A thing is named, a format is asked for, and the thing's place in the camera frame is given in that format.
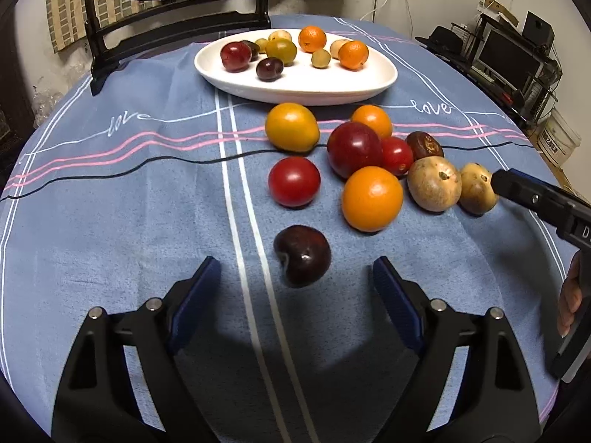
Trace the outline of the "person's right hand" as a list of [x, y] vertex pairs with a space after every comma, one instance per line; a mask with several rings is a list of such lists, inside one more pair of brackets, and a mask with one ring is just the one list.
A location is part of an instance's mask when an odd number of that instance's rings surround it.
[[579, 283], [580, 256], [580, 251], [573, 256], [558, 299], [557, 328], [562, 338], [569, 334], [583, 299]]

